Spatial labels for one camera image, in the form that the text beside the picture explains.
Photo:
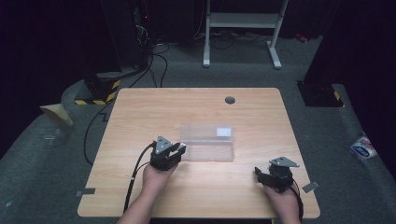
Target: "person's left hand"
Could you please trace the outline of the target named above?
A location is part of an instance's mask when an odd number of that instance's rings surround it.
[[[150,164],[147,165],[143,171],[142,193],[157,198],[158,195],[160,195],[160,193],[165,189],[169,178],[176,170],[177,166],[178,164],[167,171],[159,171]]]

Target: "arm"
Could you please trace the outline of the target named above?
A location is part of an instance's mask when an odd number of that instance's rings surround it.
[[[147,165],[143,172],[143,188],[139,196],[128,207],[118,224],[149,223],[158,196],[163,192],[177,165],[168,171],[159,171]]]
[[[267,186],[264,186],[264,188],[265,193],[271,201],[271,205],[283,224],[301,224],[297,199],[291,189],[277,193]]]

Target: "white sticker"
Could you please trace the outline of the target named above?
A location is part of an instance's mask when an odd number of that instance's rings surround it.
[[[230,128],[218,128],[218,137],[230,137],[231,129]]]

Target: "transparent container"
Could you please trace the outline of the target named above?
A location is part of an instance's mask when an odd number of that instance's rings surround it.
[[[180,142],[187,146],[183,161],[233,161],[232,124],[180,124]]]

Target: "table top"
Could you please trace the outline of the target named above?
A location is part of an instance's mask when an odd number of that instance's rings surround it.
[[[228,96],[234,104],[225,102]],[[311,182],[277,89],[122,89],[86,185],[95,192],[82,196],[78,214],[120,217],[140,153],[158,135],[178,142],[182,123],[231,123],[234,158],[182,161],[157,200],[153,217],[276,217],[254,167],[268,174],[269,160],[280,156],[300,164],[290,168],[300,188]],[[149,161],[149,154],[141,163]],[[130,202],[141,191],[142,173],[136,177]],[[300,192],[304,217],[318,217],[314,191]]]

